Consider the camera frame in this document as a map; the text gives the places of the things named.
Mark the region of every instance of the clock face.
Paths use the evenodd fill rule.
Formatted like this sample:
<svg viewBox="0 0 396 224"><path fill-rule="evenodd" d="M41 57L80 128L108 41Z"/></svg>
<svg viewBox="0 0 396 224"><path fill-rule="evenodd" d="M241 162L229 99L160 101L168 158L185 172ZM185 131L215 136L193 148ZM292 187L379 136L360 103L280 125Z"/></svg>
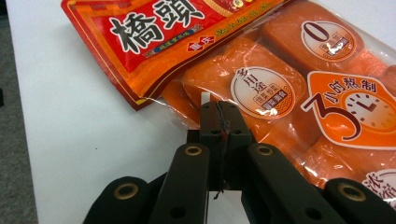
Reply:
<svg viewBox="0 0 396 224"><path fill-rule="evenodd" d="M377 131L394 131L396 109L380 98L366 93L354 92L346 98L346 110L359 122Z"/></svg>

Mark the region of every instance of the white table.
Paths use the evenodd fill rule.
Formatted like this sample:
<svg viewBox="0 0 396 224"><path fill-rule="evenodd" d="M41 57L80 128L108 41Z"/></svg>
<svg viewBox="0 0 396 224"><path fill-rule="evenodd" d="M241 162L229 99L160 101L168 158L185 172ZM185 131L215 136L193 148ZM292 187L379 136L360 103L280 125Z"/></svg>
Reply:
<svg viewBox="0 0 396 224"><path fill-rule="evenodd" d="M58 1L8 0L40 223L81 223L112 180L151 181L169 167L186 129L165 105L135 112ZM396 1L321 0L396 49ZM240 194L209 202L208 223L248 223Z"/></svg>

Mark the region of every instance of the gray carpet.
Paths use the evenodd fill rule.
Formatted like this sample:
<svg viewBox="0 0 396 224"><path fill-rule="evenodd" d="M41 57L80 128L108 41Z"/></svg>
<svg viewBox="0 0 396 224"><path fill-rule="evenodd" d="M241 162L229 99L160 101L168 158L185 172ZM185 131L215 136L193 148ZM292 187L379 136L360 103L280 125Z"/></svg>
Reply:
<svg viewBox="0 0 396 224"><path fill-rule="evenodd" d="M0 224L37 223L35 196L7 18L0 18Z"/></svg>

